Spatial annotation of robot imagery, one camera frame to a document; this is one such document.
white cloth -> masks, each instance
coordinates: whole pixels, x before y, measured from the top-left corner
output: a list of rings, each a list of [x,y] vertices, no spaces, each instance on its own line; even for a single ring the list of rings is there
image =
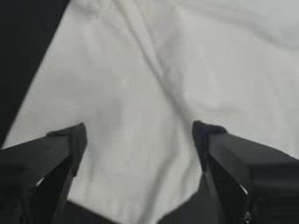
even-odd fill
[[[4,147],[84,122],[69,199],[111,220],[156,223],[197,190],[195,119],[299,158],[298,16],[263,1],[69,3]]]

black surface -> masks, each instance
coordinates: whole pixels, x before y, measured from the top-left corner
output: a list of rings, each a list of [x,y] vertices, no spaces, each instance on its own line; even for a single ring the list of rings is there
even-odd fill
[[[204,177],[201,177],[199,191],[176,210],[163,217],[159,223],[217,224],[215,205]]]
[[[116,224],[68,201],[57,224]]]
[[[0,146],[69,0],[1,1]]]

white fabric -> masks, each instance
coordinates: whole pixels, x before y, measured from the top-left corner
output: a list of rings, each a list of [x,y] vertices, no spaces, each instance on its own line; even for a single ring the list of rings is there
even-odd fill
[[[4,147],[84,122],[69,199],[111,220],[156,223],[197,190],[195,119],[299,158],[298,2],[272,2],[69,3]]]

